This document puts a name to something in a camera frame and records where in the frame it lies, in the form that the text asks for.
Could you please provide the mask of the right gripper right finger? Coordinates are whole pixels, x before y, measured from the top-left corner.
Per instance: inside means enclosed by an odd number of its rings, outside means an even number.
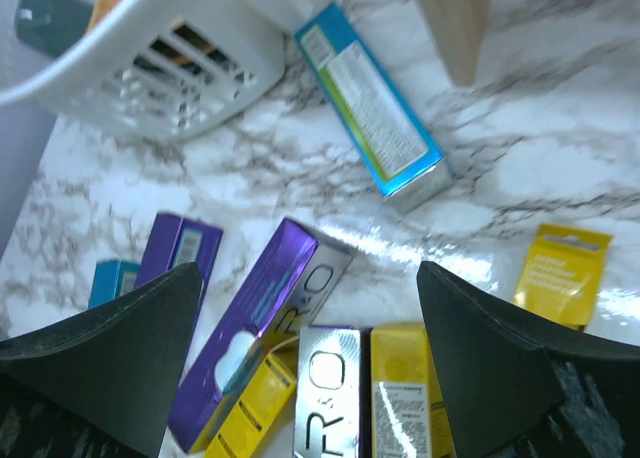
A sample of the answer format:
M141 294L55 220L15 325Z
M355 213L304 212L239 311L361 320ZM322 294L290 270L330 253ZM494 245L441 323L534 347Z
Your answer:
M439 264L417 288L460 457L636 457L639 349L494 297Z

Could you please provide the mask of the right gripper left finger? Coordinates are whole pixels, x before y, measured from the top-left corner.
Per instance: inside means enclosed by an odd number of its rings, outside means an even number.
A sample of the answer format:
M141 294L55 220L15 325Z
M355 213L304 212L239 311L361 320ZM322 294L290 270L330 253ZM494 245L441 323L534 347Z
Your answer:
M104 305L1 343L4 457L155 457L199 309L180 265Z

